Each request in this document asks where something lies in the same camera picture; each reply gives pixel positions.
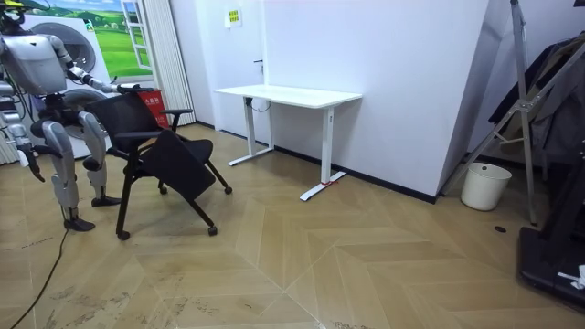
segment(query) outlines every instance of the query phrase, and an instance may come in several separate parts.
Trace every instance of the chair leg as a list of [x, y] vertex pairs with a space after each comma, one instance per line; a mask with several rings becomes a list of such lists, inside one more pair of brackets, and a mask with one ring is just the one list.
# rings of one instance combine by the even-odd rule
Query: chair leg
[[131, 160], [128, 164], [126, 175], [124, 177], [124, 187], [122, 189], [122, 202], [120, 203], [120, 211], [118, 212], [118, 222], [116, 223], [116, 235], [118, 239], [125, 241], [130, 237], [130, 233], [124, 230], [124, 221], [126, 220], [126, 211], [128, 210], [128, 202], [130, 201], [130, 190], [132, 188], [134, 176], [134, 164]]
[[162, 194], [165, 195], [168, 193], [168, 190], [165, 187], [165, 184], [163, 184], [162, 180], [158, 181], [158, 191]]
[[207, 161], [207, 166], [209, 167], [209, 169], [211, 169], [213, 175], [215, 175], [219, 179], [219, 182], [221, 182], [221, 184], [225, 187], [224, 191], [226, 192], [226, 194], [231, 194], [232, 189], [228, 185], [228, 182], [226, 182], [226, 180], [223, 179], [218, 169], [216, 169], [216, 167], [211, 163], [211, 161]]
[[209, 229], [207, 231], [209, 233], [209, 236], [213, 237], [217, 235], [218, 228], [216, 228], [215, 223], [213, 222], [213, 220], [211, 220], [211, 218], [209, 218], [206, 212], [203, 211], [203, 209], [201, 209], [201, 207], [194, 200], [191, 200], [189, 198], [185, 198], [185, 200], [193, 209], [195, 209], [195, 211], [201, 216], [203, 221], [205, 221], [206, 224], [209, 226]]

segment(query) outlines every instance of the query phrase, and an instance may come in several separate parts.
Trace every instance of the green field poster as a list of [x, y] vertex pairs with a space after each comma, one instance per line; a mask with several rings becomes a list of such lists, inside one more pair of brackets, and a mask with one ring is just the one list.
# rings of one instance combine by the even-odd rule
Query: green field poster
[[[95, 31], [111, 78], [152, 75], [150, 70], [138, 67], [120, 0], [48, 0], [48, 2], [51, 5], [49, 10], [34, 9], [29, 14], [90, 20], [90, 26]], [[143, 36], [136, 29], [134, 36], [137, 43], [144, 43]], [[141, 54], [141, 59], [143, 63], [148, 63], [145, 54]]]

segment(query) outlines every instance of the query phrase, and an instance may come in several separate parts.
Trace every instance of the red box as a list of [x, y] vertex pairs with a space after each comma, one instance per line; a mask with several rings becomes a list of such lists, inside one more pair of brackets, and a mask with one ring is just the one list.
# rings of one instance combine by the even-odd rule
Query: red box
[[148, 106], [150, 112], [153, 113], [158, 125], [164, 128], [169, 128], [168, 120], [166, 119], [166, 114], [161, 113], [161, 111], [165, 110], [165, 105], [163, 104], [163, 95], [161, 91], [155, 90], [140, 92], [138, 95], [140, 96], [141, 99], [143, 99], [144, 103], [146, 103], [146, 106]]

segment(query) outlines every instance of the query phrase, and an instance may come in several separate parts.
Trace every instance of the herringbone floor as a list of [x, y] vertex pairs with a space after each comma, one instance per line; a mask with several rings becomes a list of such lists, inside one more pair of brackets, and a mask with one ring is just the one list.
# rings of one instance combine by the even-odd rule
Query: herringbone floor
[[[177, 193], [160, 196], [156, 181], [143, 179], [128, 211], [133, 236], [120, 242], [117, 207], [90, 207], [78, 163], [80, 213], [98, 227], [69, 234], [47, 292], [19, 328], [585, 327], [585, 316], [515, 278], [521, 179], [488, 213], [463, 206], [457, 191], [432, 206], [351, 176], [303, 203], [317, 165], [272, 153], [230, 168], [245, 141], [201, 126], [181, 133], [214, 141], [212, 160], [234, 187], [226, 196], [215, 184], [197, 200], [219, 235], [208, 237]], [[49, 177], [48, 159], [40, 162]], [[108, 166], [110, 194], [119, 196], [123, 163], [108, 158]], [[64, 229], [50, 183], [15, 164], [0, 167], [0, 213], [7, 328], [38, 294]]]

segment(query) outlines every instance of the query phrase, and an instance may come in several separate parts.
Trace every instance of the standing desk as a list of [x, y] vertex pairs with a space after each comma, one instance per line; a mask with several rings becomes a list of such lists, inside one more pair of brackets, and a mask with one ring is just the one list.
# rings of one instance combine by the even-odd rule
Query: standing desk
[[316, 111], [323, 111], [323, 146], [321, 150], [321, 184], [311, 188], [301, 195], [302, 201], [309, 200], [312, 196], [321, 192], [334, 181], [343, 177], [346, 173], [338, 172], [331, 176], [331, 151], [333, 143], [333, 118], [334, 108], [347, 101], [358, 100], [362, 98], [361, 94], [328, 90], [309, 90], [301, 88], [280, 87], [271, 85], [253, 85], [245, 87], [227, 88], [215, 90], [215, 92], [243, 97], [246, 129], [248, 131], [248, 155], [236, 159], [228, 165], [237, 165], [241, 162], [250, 160], [261, 154], [266, 154], [274, 150], [274, 141], [272, 138], [272, 120], [271, 110], [267, 110], [269, 121], [269, 142], [268, 147], [256, 152], [256, 137], [254, 135], [254, 117], [251, 104], [248, 105], [246, 99], [257, 98], [274, 103], [304, 107]]

